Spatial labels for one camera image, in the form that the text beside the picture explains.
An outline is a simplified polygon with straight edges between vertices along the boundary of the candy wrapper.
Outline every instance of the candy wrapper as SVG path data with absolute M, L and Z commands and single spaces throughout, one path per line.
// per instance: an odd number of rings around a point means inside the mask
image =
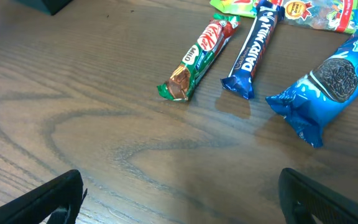
M 237 30 L 239 21 L 239 16 L 215 14 L 171 77 L 157 87 L 160 96 L 168 100 L 187 101 L 209 66 Z
M 262 0 L 257 6 L 257 16 L 227 78 L 222 86 L 245 99 L 254 97 L 252 80 L 267 44 L 278 22 L 284 17 L 284 8 Z
M 358 96 L 358 30 L 333 56 L 279 95 L 266 97 L 296 133 L 314 147 L 323 128 Z
M 270 0 L 285 8 L 284 23 L 353 34 L 358 29 L 358 0 Z M 259 0 L 211 0 L 222 12 L 255 17 Z

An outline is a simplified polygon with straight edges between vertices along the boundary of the dark blue wrapper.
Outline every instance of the dark blue wrapper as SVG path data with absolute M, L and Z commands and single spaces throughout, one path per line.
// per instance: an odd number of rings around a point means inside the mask
M 319 67 L 266 101 L 300 138 L 321 147 L 323 128 L 357 96 L 358 29 Z
M 283 7 L 274 5 L 267 0 L 259 2 L 257 12 L 229 76 L 221 80 L 225 89 L 236 92 L 247 100 L 254 97 L 252 79 L 256 67 L 266 50 L 277 22 L 284 18 L 285 13 Z

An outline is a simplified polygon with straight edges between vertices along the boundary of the table surface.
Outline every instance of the table surface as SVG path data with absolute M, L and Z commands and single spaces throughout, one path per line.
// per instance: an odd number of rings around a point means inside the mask
M 0 0 L 0 206 L 70 169 L 89 192 L 78 223 L 285 223 L 284 167 L 358 202 L 358 99 L 320 149 L 264 99 L 348 35 L 279 25 L 247 101 L 219 81 L 243 18 L 189 103 L 159 97 L 214 12 L 208 0 L 74 0 L 51 17 Z

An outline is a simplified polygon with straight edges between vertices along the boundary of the green candy wrapper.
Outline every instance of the green candy wrapper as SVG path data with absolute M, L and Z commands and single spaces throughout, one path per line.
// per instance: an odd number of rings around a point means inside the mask
M 238 28 L 239 16 L 215 14 L 209 25 L 191 46 L 171 77 L 157 86 L 168 100 L 187 101 L 197 84 Z
M 255 17 L 259 0 L 211 0 L 221 12 Z M 270 0 L 285 8 L 284 23 L 353 34 L 358 29 L 358 0 Z

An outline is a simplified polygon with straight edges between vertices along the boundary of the dark teal box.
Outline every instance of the dark teal box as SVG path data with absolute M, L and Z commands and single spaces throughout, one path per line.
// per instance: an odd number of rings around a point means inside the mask
M 36 8 L 50 15 L 55 15 L 63 9 L 71 0 L 16 0 L 27 6 Z

